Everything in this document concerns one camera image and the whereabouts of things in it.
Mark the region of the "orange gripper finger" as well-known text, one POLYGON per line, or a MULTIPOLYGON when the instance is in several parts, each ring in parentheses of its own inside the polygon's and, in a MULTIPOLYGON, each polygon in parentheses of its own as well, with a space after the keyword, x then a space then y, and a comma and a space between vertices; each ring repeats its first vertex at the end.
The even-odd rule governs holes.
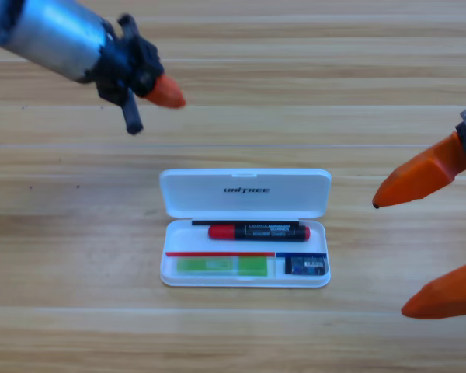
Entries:
POLYGON ((402 307, 413 319, 446 319, 466 315, 466 265, 430 281, 402 307))

